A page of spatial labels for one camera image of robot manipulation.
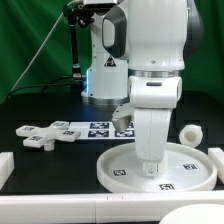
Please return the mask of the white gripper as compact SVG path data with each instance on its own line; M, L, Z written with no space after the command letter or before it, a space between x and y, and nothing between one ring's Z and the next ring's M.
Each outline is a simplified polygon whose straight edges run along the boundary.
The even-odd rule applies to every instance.
M134 109L135 147L139 159L144 162L146 176L158 176L166 172L168 163L164 157L172 111L169 109Z

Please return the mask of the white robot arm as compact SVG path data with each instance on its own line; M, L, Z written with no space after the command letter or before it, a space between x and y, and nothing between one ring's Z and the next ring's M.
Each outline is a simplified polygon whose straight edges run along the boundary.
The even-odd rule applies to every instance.
M132 71L129 99L112 115L123 131L134 122L135 150L148 176L162 173L172 110L182 93L179 72L198 47L203 24L194 0L84 0L84 7L106 13L102 44Z

